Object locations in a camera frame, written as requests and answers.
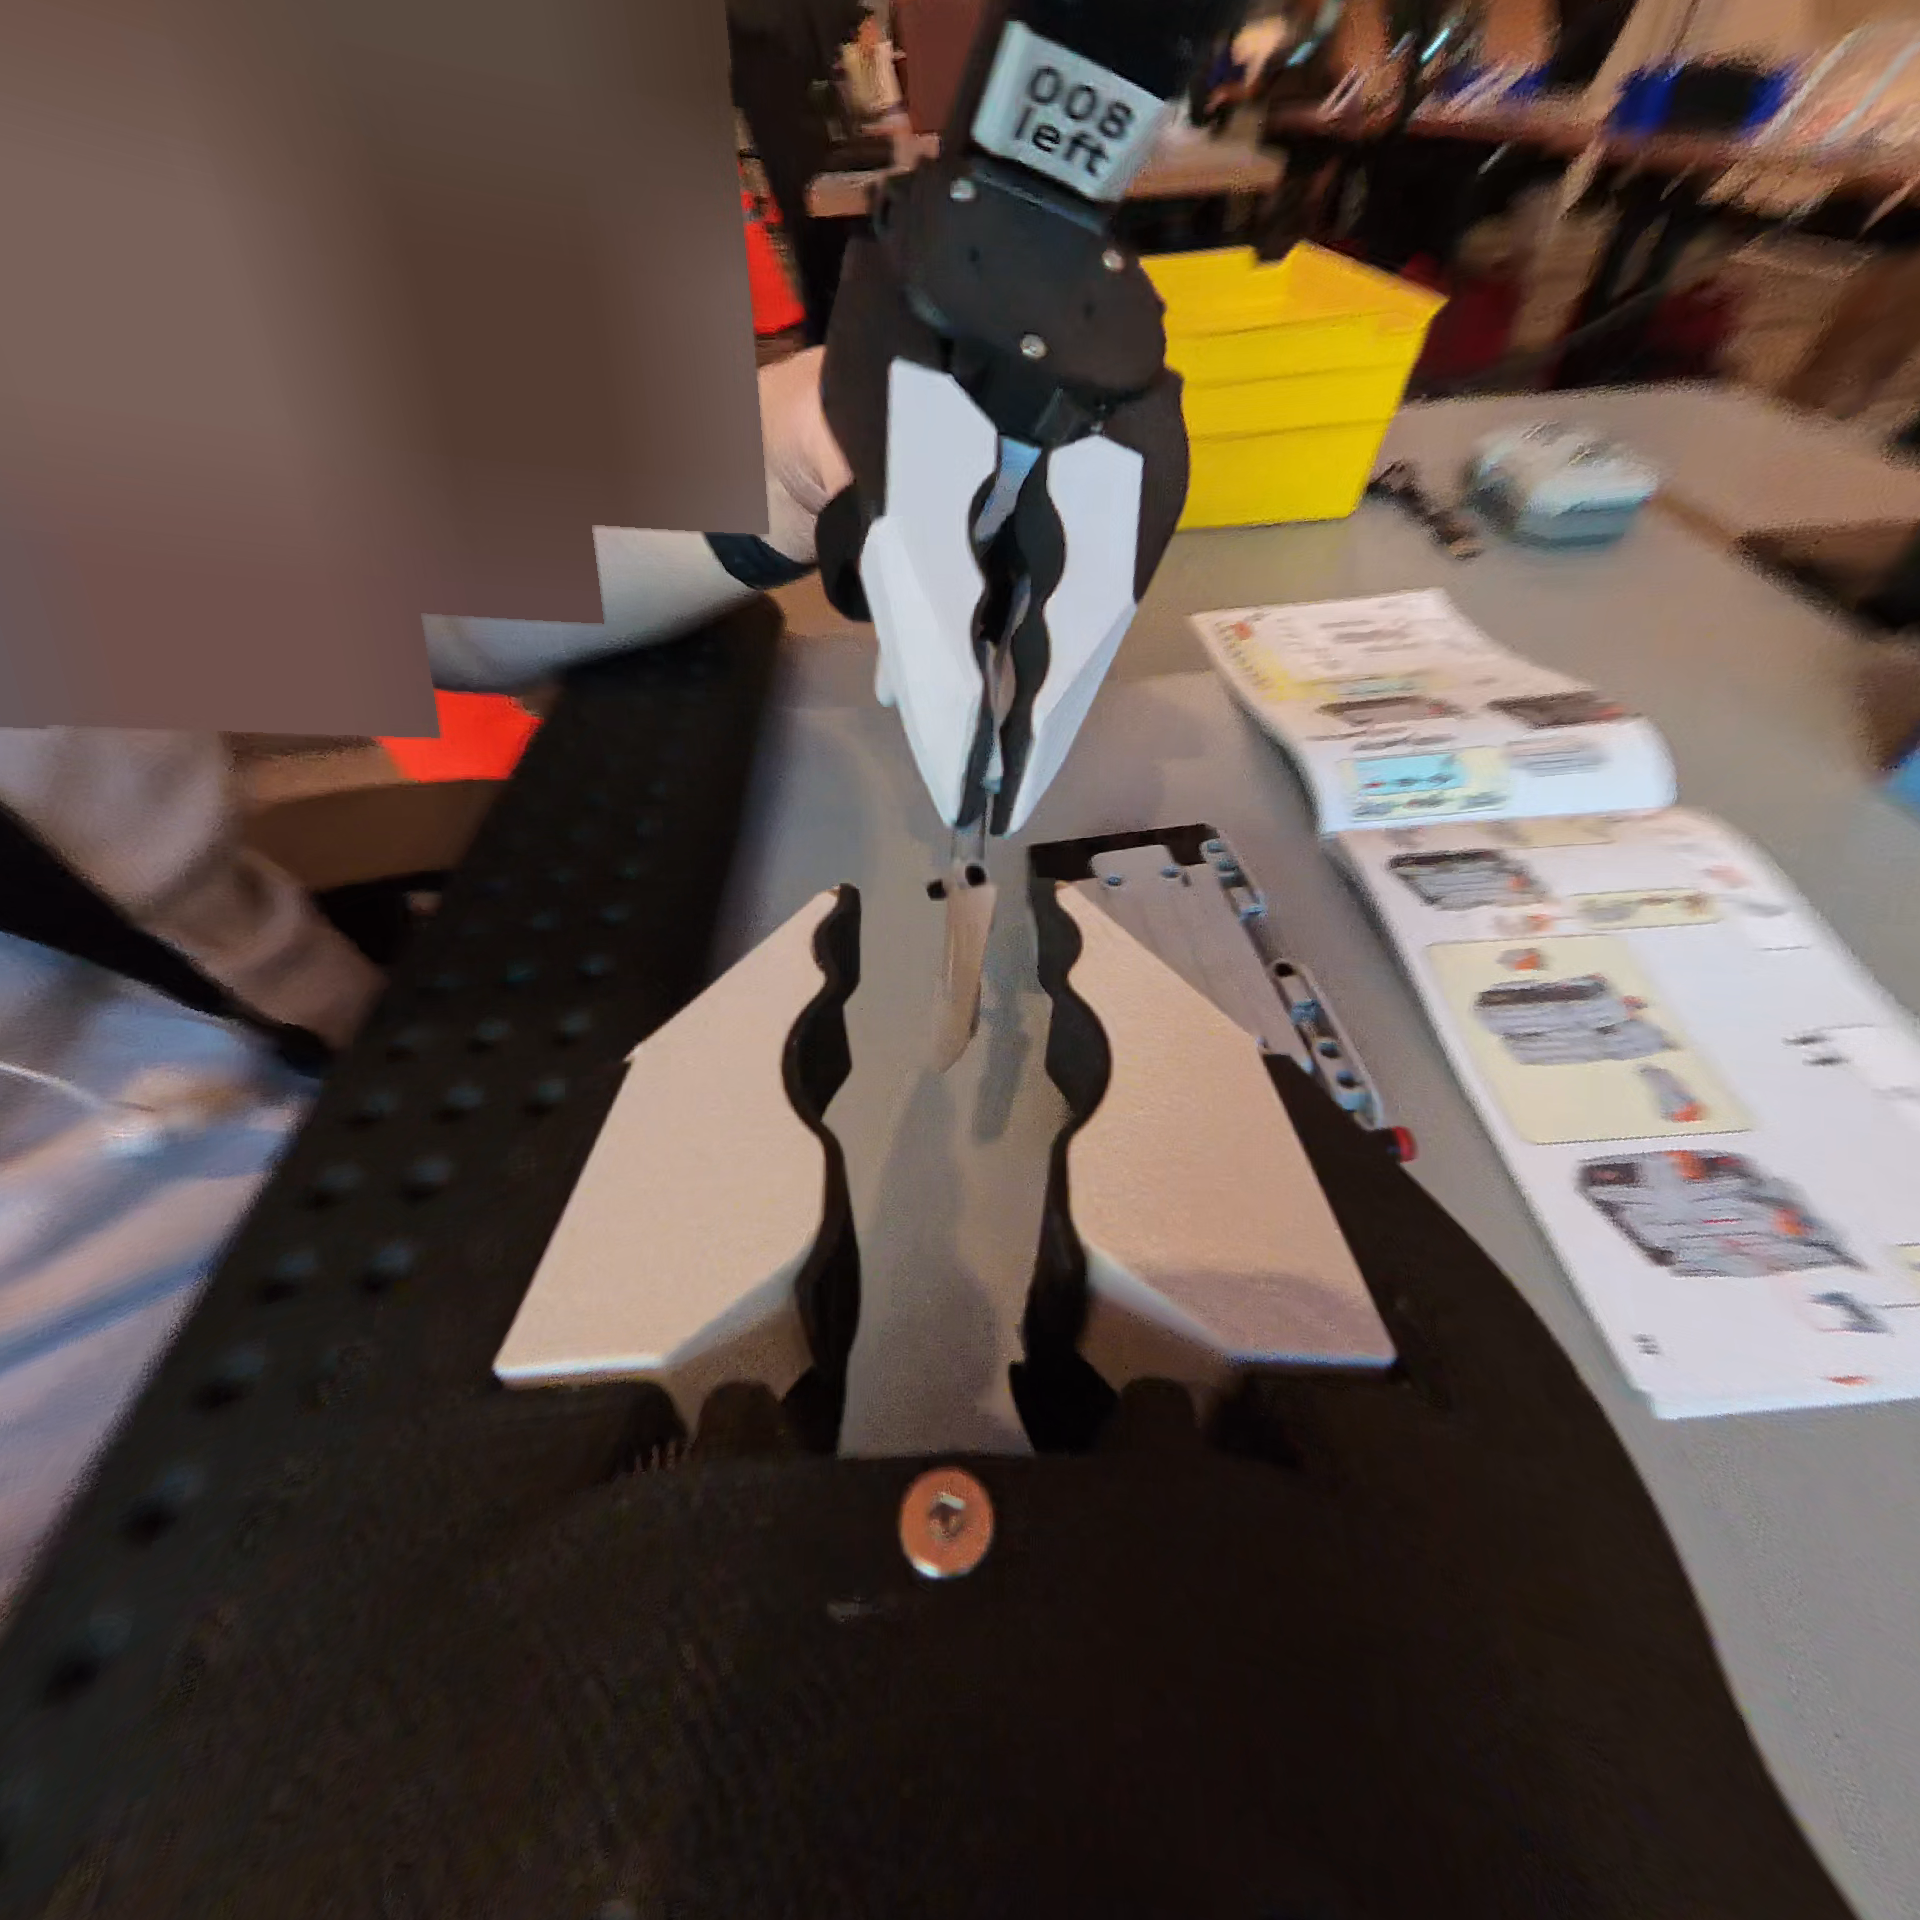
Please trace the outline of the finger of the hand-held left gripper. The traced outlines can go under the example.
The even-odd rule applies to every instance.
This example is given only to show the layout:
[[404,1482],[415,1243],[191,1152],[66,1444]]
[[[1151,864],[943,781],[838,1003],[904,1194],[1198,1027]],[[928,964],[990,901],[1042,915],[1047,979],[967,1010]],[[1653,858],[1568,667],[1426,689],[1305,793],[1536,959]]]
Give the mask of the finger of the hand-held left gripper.
[[1026,603],[999,729],[999,835],[1030,821],[1134,625],[1143,474],[1143,457],[1121,444],[1076,442],[1044,456],[1018,495]]
[[885,400],[881,503],[857,563],[880,645],[874,689],[946,827],[984,831],[999,751],[978,525],[1001,481],[1001,435],[937,368],[895,360]]

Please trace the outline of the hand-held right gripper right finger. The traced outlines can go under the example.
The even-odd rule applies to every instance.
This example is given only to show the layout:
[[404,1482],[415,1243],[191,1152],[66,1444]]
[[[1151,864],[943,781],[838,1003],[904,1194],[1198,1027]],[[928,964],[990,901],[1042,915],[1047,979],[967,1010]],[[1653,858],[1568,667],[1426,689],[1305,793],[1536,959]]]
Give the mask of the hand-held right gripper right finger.
[[1023,1298],[1023,1409],[1138,1383],[1384,1377],[1396,1346],[1281,1100],[1317,1083],[1076,892],[1030,881],[1062,1101]]

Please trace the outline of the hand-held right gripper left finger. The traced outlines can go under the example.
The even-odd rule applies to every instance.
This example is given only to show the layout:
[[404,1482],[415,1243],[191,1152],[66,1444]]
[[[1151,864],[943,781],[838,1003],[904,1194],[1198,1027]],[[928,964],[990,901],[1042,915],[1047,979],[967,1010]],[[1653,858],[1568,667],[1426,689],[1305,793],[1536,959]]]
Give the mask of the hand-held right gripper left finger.
[[508,1388],[753,1386],[838,1410],[858,1317],[845,1149],[861,901],[833,884],[628,1057],[502,1345]]

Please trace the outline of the black grey building block assembly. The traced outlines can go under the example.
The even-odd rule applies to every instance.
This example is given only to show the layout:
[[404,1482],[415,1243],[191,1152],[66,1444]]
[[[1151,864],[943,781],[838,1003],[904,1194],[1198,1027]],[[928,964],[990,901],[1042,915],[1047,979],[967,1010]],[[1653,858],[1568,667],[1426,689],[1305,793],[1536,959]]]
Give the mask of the black grey building block assembly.
[[1264,888],[1206,824],[1050,839],[1030,881],[1076,892],[1126,931],[1271,1058],[1301,1068],[1396,1164],[1413,1132],[1388,1109],[1327,991],[1281,939]]

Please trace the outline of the grey desk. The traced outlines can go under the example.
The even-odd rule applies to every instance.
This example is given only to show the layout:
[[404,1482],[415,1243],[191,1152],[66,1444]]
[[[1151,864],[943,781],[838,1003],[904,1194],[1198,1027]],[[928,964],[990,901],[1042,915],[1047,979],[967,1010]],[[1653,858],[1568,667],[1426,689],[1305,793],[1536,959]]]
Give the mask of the grey desk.
[[[1856,717],[1864,647],[1666,507],[1613,548],[1493,543],[1454,564],[1392,509],[1184,536],[1036,827],[1209,821],[1276,893],[1333,991],[1410,1168],[1506,1276],[1616,1427],[1696,1584],[1772,1773],[1860,1915],[1914,1915],[1914,1407],[1701,1424],[1648,1418],[1504,1178],[1392,954],[1311,837],[1277,751],[1206,672],[1188,613],[1442,585],[1490,636],[1609,689],[1671,740],[1685,797],[1764,847],[1863,967],[1914,1008],[1914,821],[1888,804]],[[1033,1157],[1061,1109],[1026,916],[999,923],[988,1018],[926,1072],[940,920],[921,896],[928,809],[873,639],[813,581],[778,592],[778,705],[741,844],[724,956],[832,881],[865,904],[847,1128],[865,1312],[853,1457],[1021,1448],[1002,1371],[1039,1224]]]

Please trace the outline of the person's left hand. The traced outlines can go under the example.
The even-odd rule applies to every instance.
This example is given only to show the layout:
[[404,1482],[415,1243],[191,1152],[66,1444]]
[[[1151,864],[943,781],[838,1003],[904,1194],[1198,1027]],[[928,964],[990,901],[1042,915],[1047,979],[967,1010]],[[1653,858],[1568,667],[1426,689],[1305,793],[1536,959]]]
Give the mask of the person's left hand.
[[824,418],[824,347],[807,347],[759,370],[759,427],[767,546],[793,563],[816,561],[824,507],[853,482],[847,457]]

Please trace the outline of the yellow plastic bin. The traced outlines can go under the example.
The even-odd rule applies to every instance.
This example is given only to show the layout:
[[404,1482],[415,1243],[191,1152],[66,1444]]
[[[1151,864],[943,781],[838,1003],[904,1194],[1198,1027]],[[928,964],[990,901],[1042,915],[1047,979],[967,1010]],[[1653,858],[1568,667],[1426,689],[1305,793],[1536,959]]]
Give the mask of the yellow plastic bin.
[[1446,297],[1296,244],[1145,257],[1184,384],[1181,532],[1340,521],[1367,490]]

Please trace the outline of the black perforated panel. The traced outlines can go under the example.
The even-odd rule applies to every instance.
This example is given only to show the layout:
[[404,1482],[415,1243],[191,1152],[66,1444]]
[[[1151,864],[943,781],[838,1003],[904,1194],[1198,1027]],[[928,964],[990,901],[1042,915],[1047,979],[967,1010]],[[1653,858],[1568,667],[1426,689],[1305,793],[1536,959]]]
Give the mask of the black perforated panel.
[[705,972],[777,683],[753,597],[577,667],[326,1064],[5,960],[5,1740],[316,1720],[674,1419],[493,1356],[628,1051]]

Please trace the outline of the small black block pieces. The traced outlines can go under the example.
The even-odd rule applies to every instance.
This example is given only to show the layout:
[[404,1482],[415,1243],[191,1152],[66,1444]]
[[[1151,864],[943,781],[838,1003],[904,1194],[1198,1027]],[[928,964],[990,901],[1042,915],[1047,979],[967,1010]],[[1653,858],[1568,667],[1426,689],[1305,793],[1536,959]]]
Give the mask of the small black block pieces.
[[1380,500],[1413,520],[1454,561],[1473,561],[1484,551],[1477,521],[1461,503],[1428,487],[1414,464],[1383,464],[1367,481],[1362,497]]

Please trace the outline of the open instruction booklet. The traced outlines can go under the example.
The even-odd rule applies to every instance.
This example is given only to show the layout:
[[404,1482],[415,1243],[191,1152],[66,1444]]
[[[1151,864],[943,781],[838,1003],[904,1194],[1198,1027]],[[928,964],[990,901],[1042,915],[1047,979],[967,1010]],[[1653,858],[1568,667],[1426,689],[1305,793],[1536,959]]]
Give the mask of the open instruction booklet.
[[1648,1409],[1914,1402],[1914,1020],[1661,732],[1439,589],[1191,627]]

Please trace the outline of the grey white toy part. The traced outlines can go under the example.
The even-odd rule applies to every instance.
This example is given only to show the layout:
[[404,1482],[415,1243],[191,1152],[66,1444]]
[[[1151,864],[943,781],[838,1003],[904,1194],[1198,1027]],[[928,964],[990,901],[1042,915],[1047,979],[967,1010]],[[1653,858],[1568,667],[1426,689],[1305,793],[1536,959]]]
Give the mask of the grey white toy part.
[[1632,449],[1568,424],[1511,425],[1462,464],[1462,490],[1502,538],[1541,548],[1618,545],[1661,476]]

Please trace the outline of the orange object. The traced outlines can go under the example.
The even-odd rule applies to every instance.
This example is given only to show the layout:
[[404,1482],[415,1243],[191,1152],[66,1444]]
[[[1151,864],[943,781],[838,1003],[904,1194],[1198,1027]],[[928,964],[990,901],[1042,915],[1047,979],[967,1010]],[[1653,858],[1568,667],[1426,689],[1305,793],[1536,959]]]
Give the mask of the orange object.
[[396,776],[412,784],[502,784],[512,779],[542,716],[512,695],[436,691],[439,732],[377,736]]

